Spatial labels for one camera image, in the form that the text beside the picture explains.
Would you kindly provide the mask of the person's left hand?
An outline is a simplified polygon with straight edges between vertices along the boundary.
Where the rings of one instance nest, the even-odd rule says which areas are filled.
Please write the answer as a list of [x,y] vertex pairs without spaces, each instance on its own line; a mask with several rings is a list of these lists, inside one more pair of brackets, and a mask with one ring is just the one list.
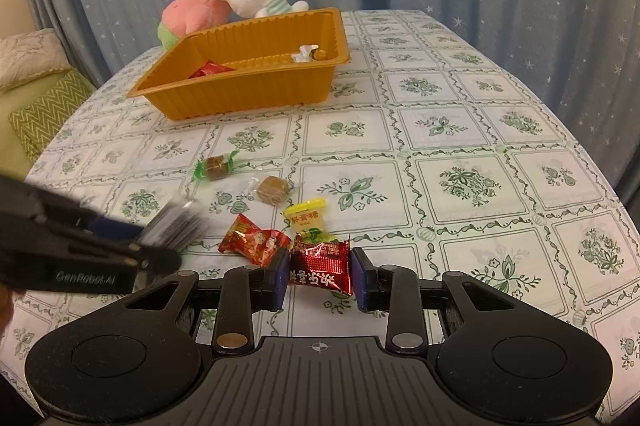
[[0,285],[0,336],[3,336],[14,315],[13,290]]

